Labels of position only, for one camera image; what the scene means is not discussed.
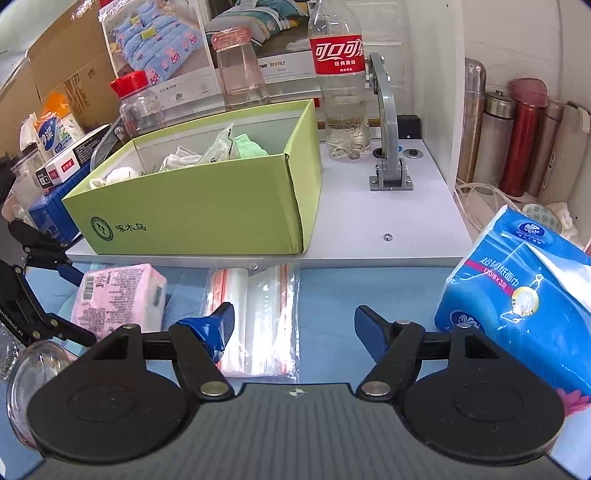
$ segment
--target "blue tissue package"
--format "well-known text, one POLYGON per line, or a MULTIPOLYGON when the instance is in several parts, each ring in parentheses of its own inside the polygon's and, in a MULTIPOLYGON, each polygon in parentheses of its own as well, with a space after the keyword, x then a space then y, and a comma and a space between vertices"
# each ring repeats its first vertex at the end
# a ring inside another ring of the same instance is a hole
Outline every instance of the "blue tissue package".
POLYGON ((504 207, 446 280, 435 325, 480 329, 555 388, 565 408, 576 400, 570 408, 582 410, 591 395, 590 265, 569 241, 504 207))

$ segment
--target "gray metal bracket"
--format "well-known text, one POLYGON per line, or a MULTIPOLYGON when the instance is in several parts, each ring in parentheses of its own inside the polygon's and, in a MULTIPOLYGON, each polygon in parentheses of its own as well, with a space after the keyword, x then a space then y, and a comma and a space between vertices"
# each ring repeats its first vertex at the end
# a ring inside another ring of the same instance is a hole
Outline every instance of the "gray metal bracket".
POLYGON ((369 84, 378 96, 379 119, 382 131, 382 158, 375 166, 376 175, 369 178, 372 192, 384 190, 414 190, 408 175, 406 160, 398 155, 398 120, 390 78, 378 53, 370 53, 368 60, 369 84))
POLYGON ((124 128, 121 116, 119 116, 119 118, 113 122, 111 128, 109 128, 109 131, 98 143, 94 152, 92 152, 92 156, 90 158, 90 171, 93 171, 110 155, 111 150, 113 150, 113 147, 119 140, 119 137, 116 133, 118 127, 124 128))

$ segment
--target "box logo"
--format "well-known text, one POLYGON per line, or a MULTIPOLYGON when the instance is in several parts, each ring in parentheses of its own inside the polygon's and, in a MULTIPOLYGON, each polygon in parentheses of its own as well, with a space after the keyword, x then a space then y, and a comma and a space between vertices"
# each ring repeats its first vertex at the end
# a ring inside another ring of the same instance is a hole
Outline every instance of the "box logo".
POLYGON ((544 236, 544 229, 535 223, 522 223, 519 230, 535 236, 544 236))
POLYGON ((113 240, 113 230, 107 222, 100 217, 93 217, 90 220, 90 225, 95 233, 101 237, 105 242, 113 240))
POLYGON ((44 121, 39 128, 39 138, 46 151, 50 151, 53 148, 56 139, 56 126, 57 118, 52 116, 49 120, 44 121))
POLYGON ((69 170, 70 168, 72 168, 74 166, 74 160, 70 159, 68 160, 66 163, 64 163, 61 166, 61 169, 64 171, 64 173, 69 170))
POLYGON ((472 315, 461 310, 455 310, 451 312, 449 319, 453 325, 458 325, 459 323, 467 323, 468 325, 472 325, 473 327, 476 327, 477 329, 484 332, 484 327, 478 320, 476 320, 472 315))

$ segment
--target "small white box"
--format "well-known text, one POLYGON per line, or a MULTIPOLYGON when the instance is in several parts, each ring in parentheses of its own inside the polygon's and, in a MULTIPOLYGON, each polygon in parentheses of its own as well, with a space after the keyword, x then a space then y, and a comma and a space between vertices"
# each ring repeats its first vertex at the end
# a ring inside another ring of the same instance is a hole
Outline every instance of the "small white box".
POLYGON ((74 173, 80 170, 84 163, 90 161, 92 152, 94 152, 108 129, 109 125, 103 125, 86 134, 39 168, 35 173, 41 187, 48 189, 54 185, 64 183, 74 173))

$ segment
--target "red bottle label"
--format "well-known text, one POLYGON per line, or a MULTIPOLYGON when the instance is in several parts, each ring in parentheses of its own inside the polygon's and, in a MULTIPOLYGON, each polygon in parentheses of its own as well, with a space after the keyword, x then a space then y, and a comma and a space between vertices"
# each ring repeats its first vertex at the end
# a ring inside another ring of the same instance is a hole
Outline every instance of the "red bottle label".
POLYGON ((361 35, 340 35, 310 39, 316 75, 365 71, 361 35))

